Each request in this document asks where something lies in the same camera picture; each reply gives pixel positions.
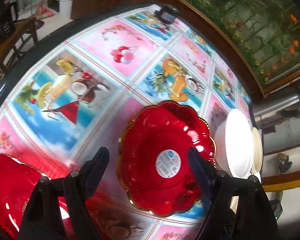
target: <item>pink tile pattern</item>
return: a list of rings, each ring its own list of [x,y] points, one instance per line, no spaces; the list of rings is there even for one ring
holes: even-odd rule
[[[141,67],[159,47],[120,20],[102,25],[76,42],[126,77]]]
[[[182,35],[171,50],[179,56],[193,71],[208,82],[212,71],[210,57],[194,42]]]
[[[244,116],[247,118],[250,126],[252,127],[252,122],[251,122],[250,113],[249,113],[249,107],[248,107],[246,101],[240,95],[237,96],[237,107],[236,108],[239,109],[244,114]]]
[[[214,137],[218,126],[227,118],[229,110],[224,106],[218,96],[211,94],[208,104],[205,120],[210,127],[210,135]]]
[[[238,78],[235,76],[228,64],[220,57],[220,55],[215,54],[214,62],[218,68],[223,72],[234,87],[237,87]]]
[[[161,226],[152,238],[153,240],[185,240],[193,239],[199,228],[182,228],[175,226]]]

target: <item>floor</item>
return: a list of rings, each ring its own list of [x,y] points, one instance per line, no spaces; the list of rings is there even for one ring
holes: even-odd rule
[[[34,0],[33,8],[36,8],[36,0]],[[30,2],[25,0],[25,4],[28,4],[25,9],[22,12],[19,12],[18,19],[25,19],[28,18],[31,15],[31,5]],[[58,28],[62,27],[63,25],[66,25],[67,23],[71,22],[72,20],[63,16],[62,14],[53,11],[54,15],[52,17],[43,19],[44,25],[37,30],[38,40],[42,40],[44,37],[49,35],[50,33],[54,32]],[[22,51],[28,51],[30,48],[32,48],[34,45],[33,40],[31,39],[27,44],[24,45]]]

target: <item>painting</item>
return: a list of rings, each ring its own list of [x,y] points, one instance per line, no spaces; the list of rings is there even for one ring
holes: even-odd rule
[[[241,85],[241,83],[238,81],[238,92],[240,94],[240,96],[242,96],[242,98],[244,99],[244,101],[246,101],[246,103],[249,105],[251,103],[251,99],[249,97],[249,95],[247,94],[246,90],[244,89],[244,87]]]
[[[148,10],[127,16],[125,17],[125,20],[149,33],[149,35],[153,36],[161,43],[166,43],[171,37],[178,33],[173,25],[168,25],[159,21],[157,17]]]
[[[141,67],[159,47],[120,20],[96,28],[76,43],[126,77]]]
[[[209,81],[212,62],[208,55],[185,36],[181,36],[171,50],[187,63],[195,72]]]
[[[194,239],[198,233],[199,228],[185,228],[162,225],[156,234],[152,237],[152,240],[188,240]]]
[[[187,29],[186,35],[189,39],[195,42],[201,49],[203,49],[211,58],[214,56],[214,49],[203,39],[198,33],[191,28]]]
[[[222,98],[229,108],[235,106],[235,90],[228,78],[219,68],[215,68],[212,81],[213,90]]]
[[[300,65],[300,7],[293,0],[185,1],[230,40],[262,87]]]
[[[228,112],[229,111],[223,106],[221,101],[214,94],[211,94],[205,120],[210,127],[210,135],[212,138],[219,125],[226,120]]]
[[[147,217],[96,196],[88,200],[86,206],[98,232],[106,240],[139,240],[151,226]]]
[[[13,106],[51,152],[68,158],[116,89],[64,50],[25,82]]]
[[[246,101],[244,101],[244,99],[241,96],[238,96],[237,98],[237,109],[239,109],[244,116],[247,118],[250,126],[252,127],[252,122],[250,119],[250,113],[249,113],[249,107],[246,103]]]
[[[191,76],[186,68],[166,54],[150,70],[139,88],[154,101],[174,100],[200,111],[206,95],[206,86]]]

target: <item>screw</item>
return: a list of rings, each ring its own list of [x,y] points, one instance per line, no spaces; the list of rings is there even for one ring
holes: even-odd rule
[[[225,171],[222,171],[222,170],[219,170],[219,171],[217,171],[217,174],[220,176],[220,177],[224,177],[224,176],[226,176],[226,172]]]
[[[258,178],[256,176],[254,176],[254,175],[251,175],[249,177],[249,179],[251,179],[253,182],[257,182],[258,181]]]
[[[71,177],[77,177],[79,175],[79,171],[72,171],[71,173],[70,173],[70,176]]]

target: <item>wall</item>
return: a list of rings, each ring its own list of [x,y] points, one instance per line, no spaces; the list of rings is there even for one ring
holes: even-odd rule
[[[300,118],[276,125],[276,132],[264,135],[264,152],[272,152],[300,144]]]
[[[287,173],[300,170],[300,147],[284,151],[289,155],[289,160],[292,161],[291,168]],[[266,155],[263,158],[262,177],[274,176],[279,174],[279,154]],[[275,192],[267,192],[269,200],[276,198]],[[284,190],[281,200],[283,209],[281,217],[278,219],[277,224],[279,228],[284,228],[287,225],[293,225],[300,222],[300,187],[289,190]]]

